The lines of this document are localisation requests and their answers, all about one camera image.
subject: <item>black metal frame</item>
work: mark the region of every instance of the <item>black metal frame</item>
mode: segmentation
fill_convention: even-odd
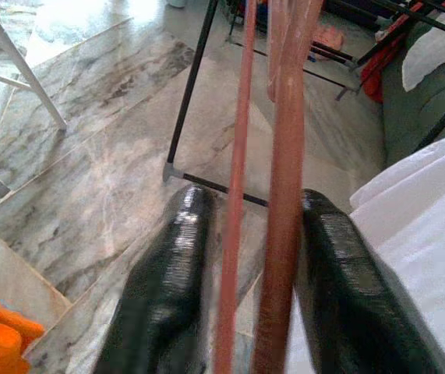
[[[354,12],[359,12],[361,14],[366,12],[362,9],[358,9],[358,8],[354,7],[353,5],[344,3],[341,0],[333,0],[333,1],[336,4],[343,5],[346,8],[349,8],[350,10],[352,10]],[[428,14],[431,10],[440,9],[440,4],[436,4],[432,0],[419,0],[419,1],[423,2],[425,5],[419,11],[412,12],[411,10],[409,10],[403,6],[400,6],[398,4],[390,2],[390,0],[371,0],[371,2],[373,2],[374,4],[380,5],[387,9],[394,10],[396,12],[396,14],[394,15],[394,19],[398,18],[400,15],[403,15],[403,14],[410,16],[411,19],[409,21],[407,21],[405,24],[403,24],[402,26],[398,27],[393,32],[391,32],[390,34],[388,34],[384,39],[381,40],[381,42],[379,42],[378,44],[375,44],[369,51],[367,51],[359,59],[356,59],[353,56],[350,56],[349,54],[334,50],[333,48],[329,48],[326,45],[317,43],[317,42],[313,42],[311,51],[313,53],[317,53],[318,55],[323,55],[328,58],[331,58],[334,61],[339,62],[343,65],[353,66],[352,68],[356,69],[356,68],[364,65],[364,63],[366,63],[371,57],[373,57],[375,55],[375,53],[377,53],[381,49],[385,48],[389,43],[394,41],[395,38],[399,37],[406,31],[408,31],[409,28],[412,27],[414,25],[414,23],[416,23],[417,21],[422,21],[422,22],[428,23],[431,26],[437,27],[437,28],[445,31],[445,25],[435,21],[434,19],[430,19],[430,18],[426,17],[426,14]],[[198,44],[196,46],[196,51],[195,51],[194,58],[192,61],[191,70],[189,71],[188,81],[187,81],[187,84],[185,85],[184,95],[182,97],[182,103],[181,103],[181,107],[179,109],[177,122],[175,123],[175,129],[174,129],[174,133],[172,135],[170,149],[168,151],[167,161],[165,162],[165,165],[164,165],[163,180],[164,180],[164,182],[166,182],[170,177],[176,177],[176,178],[180,178],[180,179],[185,179],[187,181],[195,182],[195,183],[198,183],[201,185],[205,185],[206,187],[215,189],[220,192],[228,193],[228,187],[226,187],[224,185],[220,185],[218,183],[209,181],[207,179],[200,178],[195,175],[185,173],[183,171],[175,169],[175,167],[174,167],[175,153],[177,152],[178,142],[180,140],[182,128],[183,128],[184,122],[185,122],[185,116],[186,116],[188,108],[189,108],[189,102],[191,101],[192,91],[194,89],[196,77],[198,75],[198,71],[200,70],[201,59],[203,57],[203,53],[204,53],[205,47],[207,45],[207,39],[208,39],[208,35],[210,33],[210,28],[212,26],[212,22],[214,20],[215,12],[217,10],[217,4],[218,4],[218,0],[210,0],[208,7],[207,7],[207,13],[205,15],[205,19],[203,20],[203,25],[202,25],[201,32],[200,32],[200,38],[198,39]],[[229,31],[230,36],[232,34],[232,31],[234,30],[236,17],[238,16],[238,12],[236,9],[233,9],[233,14],[234,15],[233,15],[233,20],[231,22],[231,29]],[[243,45],[240,43],[236,43],[234,41],[232,41],[232,43],[234,45],[238,45],[239,47],[243,47]],[[262,51],[257,51],[257,50],[253,50],[253,51],[259,55],[267,56],[267,54],[265,54]],[[345,92],[347,92],[349,90],[353,90],[352,88],[347,87],[342,83],[335,82],[332,79],[326,78],[326,77],[316,74],[314,72],[310,72],[306,69],[304,69],[304,72],[311,74],[317,78],[326,80],[329,83],[335,84],[337,86],[341,86],[342,91],[337,96],[337,100],[340,100],[340,98],[345,94]],[[358,92],[360,90],[360,88],[362,87],[363,83],[364,82],[362,82],[360,84],[360,86],[358,87],[358,89],[356,89],[354,91]],[[445,128],[445,114],[436,123],[436,125],[433,126],[433,128],[430,130],[429,134],[422,140],[422,142],[418,145],[416,150],[420,150],[423,147],[429,145],[433,140],[435,140],[437,138],[437,136],[443,131],[444,128]],[[246,193],[243,195],[243,199],[246,201],[249,201],[251,203],[260,205],[260,206],[267,206],[266,200],[261,199],[256,196],[246,194]]]

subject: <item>white sheet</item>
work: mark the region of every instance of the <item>white sheet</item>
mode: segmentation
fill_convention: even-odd
[[[445,13],[437,21],[445,24]],[[433,27],[409,48],[402,62],[402,86],[412,90],[433,70],[445,64],[445,31]]]
[[[352,220],[445,351],[445,139],[385,170],[351,205]]]

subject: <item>drying rack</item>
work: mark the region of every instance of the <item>drying rack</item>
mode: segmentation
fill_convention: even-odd
[[[217,10],[217,4],[219,0],[210,0],[207,12],[205,14],[205,18],[203,20],[203,25],[200,32],[200,37],[198,39],[198,44],[196,46],[196,51],[194,54],[194,58],[191,65],[191,70],[189,71],[189,77],[187,84],[185,85],[185,91],[184,96],[182,97],[181,107],[179,109],[177,122],[175,123],[175,129],[174,133],[172,135],[171,143],[170,143],[170,149],[168,151],[168,157],[164,165],[163,170],[163,180],[166,182],[170,177],[185,179],[187,181],[191,181],[193,183],[197,183],[200,185],[204,185],[210,189],[217,190],[219,192],[228,193],[228,187],[225,185],[221,185],[216,182],[209,181],[205,178],[198,177],[196,175],[192,175],[189,173],[185,173],[184,171],[180,171],[175,168],[174,166],[174,160],[175,160],[175,154],[177,152],[178,148],[178,142],[181,137],[182,129],[184,127],[185,117],[189,108],[189,102],[191,101],[192,91],[194,89],[194,85],[196,82],[196,77],[198,76],[198,71],[200,70],[200,64],[201,59],[203,57],[203,53],[205,51],[205,47],[207,45],[207,39],[208,35],[210,34],[210,28],[212,26],[212,22],[214,20],[215,12]],[[389,9],[394,12],[394,15],[390,19],[384,19],[383,17],[374,16],[371,13],[368,13],[367,11],[363,9],[359,9],[351,4],[348,4],[347,2],[343,2],[342,0],[333,0],[335,4],[339,6],[343,6],[346,9],[351,10],[352,12],[356,12],[360,15],[369,15],[369,17],[372,17],[376,23],[380,25],[387,25],[395,22],[399,17],[406,15],[409,17],[408,21],[403,23],[401,26],[397,27],[395,30],[390,32],[388,35],[385,36],[384,39],[382,39],[379,43],[375,44],[371,49],[369,49],[362,57],[356,58],[354,56],[351,56],[347,53],[344,53],[342,51],[337,51],[333,48],[330,48],[324,44],[313,42],[313,45],[311,47],[311,52],[315,53],[317,55],[322,55],[324,57],[327,57],[335,62],[338,62],[342,65],[346,65],[351,71],[359,68],[360,66],[364,65],[371,57],[373,57],[376,53],[383,50],[387,45],[392,43],[396,38],[398,38],[400,35],[408,32],[412,26],[414,26],[417,22],[424,22],[429,24],[430,26],[434,26],[438,29],[441,29],[445,31],[445,25],[428,17],[428,14],[432,12],[433,10],[439,10],[441,12],[445,12],[445,7],[443,7],[441,4],[443,0],[439,0],[438,2],[434,2],[433,0],[411,0],[407,6],[398,5],[390,0],[370,0],[371,3],[379,5],[385,9]],[[410,8],[417,4],[418,2],[421,2],[423,6],[418,9],[417,11],[413,12],[410,10]],[[229,31],[229,38],[228,41],[233,44],[237,45],[239,47],[244,47],[242,44],[232,41],[230,36],[232,35],[233,29],[235,27],[236,19],[238,16],[241,17],[241,14],[238,13],[237,9],[234,8],[232,10],[233,19],[231,21],[231,28]],[[258,50],[253,50],[255,53],[263,56],[267,56],[266,53]],[[311,72],[307,69],[303,69],[304,73],[313,75],[319,79],[325,80],[328,83],[332,83],[336,86],[341,87],[341,92],[337,95],[336,100],[340,100],[345,93],[348,91],[354,91],[358,93],[361,89],[366,80],[369,77],[366,77],[356,88],[352,88],[349,86],[344,85],[343,83],[336,82],[333,79],[327,78],[325,76],[321,76],[320,74]],[[437,136],[445,129],[445,113],[443,116],[439,119],[439,121],[430,129],[428,134],[423,138],[423,140],[420,142],[420,144],[416,147],[415,152],[418,150],[421,150],[425,146],[428,146],[430,143],[432,143]],[[259,197],[250,195],[250,194],[243,194],[243,199],[246,201],[249,201],[251,203],[255,203],[260,206],[267,206],[267,201],[265,199],[261,199]]]

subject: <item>white chair leg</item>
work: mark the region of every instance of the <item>white chair leg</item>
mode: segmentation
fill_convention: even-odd
[[[45,105],[52,118],[56,121],[56,124],[61,130],[66,130],[66,122],[59,113],[58,109],[52,103],[51,98],[47,95],[44,88],[38,81],[37,77],[32,72],[32,69],[26,63],[24,57],[19,53],[14,43],[9,38],[9,35],[5,32],[4,27],[0,23],[0,46],[9,55],[16,67],[23,74],[26,81],[32,87],[32,90],[38,95],[42,103]]]

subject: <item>white cloth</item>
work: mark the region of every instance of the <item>white cloth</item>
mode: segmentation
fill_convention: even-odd
[[[351,214],[445,352],[445,139],[360,188]]]
[[[437,21],[445,25],[445,13]],[[402,62],[402,86],[412,90],[433,70],[445,64],[445,31],[432,27],[409,48]]]

